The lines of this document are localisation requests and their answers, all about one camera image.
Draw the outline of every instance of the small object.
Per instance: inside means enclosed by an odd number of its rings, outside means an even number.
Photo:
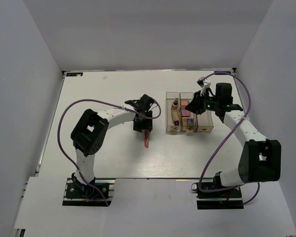
[[[188,100],[181,100],[181,114],[182,117],[190,117],[190,111],[187,111],[185,107],[188,105]]]
[[[175,126],[179,126],[179,120],[180,120],[178,107],[179,107],[179,99],[175,98],[175,100],[172,102],[172,105],[171,105],[171,117],[172,117],[172,122]]]
[[[144,145],[146,148],[149,147],[149,137],[150,137],[150,132],[149,130],[145,130],[145,135],[144,135]]]
[[[193,192],[199,191],[198,182],[197,183],[192,183],[191,189],[192,189]]]
[[[197,84],[200,86],[200,87],[203,87],[204,86],[204,82],[203,82],[203,78],[204,77],[201,77],[197,80]]]
[[[145,116],[152,117],[152,111],[144,112]],[[144,130],[148,130],[149,132],[152,131],[152,119],[134,119],[133,130],[137,132],[142,132]]]
[[[192,126],[194,126],[193,118],[183,118],[183,126],[187,126],[186,132],[194,132]]]
[[[175,98],[175,100],[172,102],[171,110],[177,110],[178,106],[179,106],[179,99]]]

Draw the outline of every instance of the transparent container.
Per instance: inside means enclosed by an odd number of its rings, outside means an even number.
[[[185,110],[185,106],[192,101],[193,92],[166,93],[166,131],[167,132],[205,132],[213,130],[213,120],[210,111],[201,115]]]
[[[212,113],[206,110],[201,115],[197,115],[198,128],[196,132],[211,132],[214,128]]]
[[[179,116],[179,123],[178,125],[174,124],[174,120],[172,119],[172,103],[175,101],[175,99],[178,99],[178,108],[177,108],[177,112],[178,112],[178,116]],[[182,120],[181,118],[181,113],[180,113],[180,93],[179,92],[167,92],[166,94],[166,109],[167,109],[167,113],[166,113],[166,131],[167,132],[181,132],[182,129]]]

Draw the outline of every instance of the white table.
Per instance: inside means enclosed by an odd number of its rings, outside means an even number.
[[[66,77],[47,141],[38,177],[29,180],[15,228],[26,229],[24,237],[129,237],[129,236],[266,236],[285,237],[296,231],[277,182],[261,185],[258,197],[243,210],[197,210],[193,181],[174,179],[117,179],[110,207],[62,206],[65,182],[75,171],[60,152],[56,130],[63,110],[83,98],[122,104],[146,93],[165,107],[167,91],[199,90],[196,80],[207,71],[84,72],[82,77]],[[233,79],[211,77],[216,82],[232,83],[234,103],[240,103]],[[81,103],[65,117],[61,140],[64,149],[75,158],[70,133],[87,108],[107,107]],[[149,148],[143,136],[132,130],[132,123],[109,130],[96,154],[98,178],[198,178],[208,158],[229,132],[213,114],[211,133],[170,135],[165,132],[165,114],[153,121]],[[241,146],[233,136],[218,153],[206,176],[235,167]],[[257,185],[242,188],[249,199]]]
[[[58,148],[56,131],[64,109],[72,102],[92,98],[121,105],[126,100],[138,99],[144,93],[156,99],[163,110],[160,118],[153,121],[149,148],[144,147],[142,134],[133,131],[132,122],[110,129],[103,146],[96,153],[94,172],[97,178],[125,177],[199,177],[219,143],[230,131],[212,112],[214,129],[211,133],[167,134],[165,131],[165,96],[167,91],[196,92],[200,87],[197,79],[209,71],[135,71],[135,72],[85,72],[82,77],[66,77],[50,131],[40,177],[68,177],[74,166],[66,160]],[[212,76],[212,88],[216,82],[233,85],[234,103],[240,104],[233,78]],[[61,141],[65,151],[75,158],[73,142],[70,139],[82,113],[91,108],[94,111],[108,109],[108,106],[84,102],[72,107],[63,122]],[[217,171],[229,170],[238,165],[242,148],[232,136],[211,163],[206,176],[213,177]]]

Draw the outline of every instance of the white wall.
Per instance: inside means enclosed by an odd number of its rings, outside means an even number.
[[[236,67],[272,0],[24,0],[62,70]]]
[[[34,175],[61,71],[22,0],[0,0],[0,237]]]
[[[274,0],[237,73],[251,92],[251,120],[282,144],[280,184],[296,226],[296,0]]]

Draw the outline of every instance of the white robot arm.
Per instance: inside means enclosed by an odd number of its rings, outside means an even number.
[[[280,143],[267,139],[248,118],[244,118],[243,109],[232,102],[230,83],[217,83],[215,95],[209,87],[210,81],[205,84],[199,80],[197,83],[206,89],[196,92],[185,109],[195,114],[201,114],[205,110],[214,111],[226,126],[235,130],[234,135],[243,147],[238,167],[227,172],[218,172],[213,179],[213,190],[251,182],[277,181],[281,166]],[[241,119],[244,121],[235,129]]]
[[[101,148],[108,129],[133,121],[133,130],[152,131],[151,106],[155,100],[144,94],[139,100],[126,101],[122,109],[95,112],[86,110],[71,133],[76,151],[76,163],[80,170],[72,174],[73,183],[87,196],[93,190],[88,184],[95,183],[94,158]]]

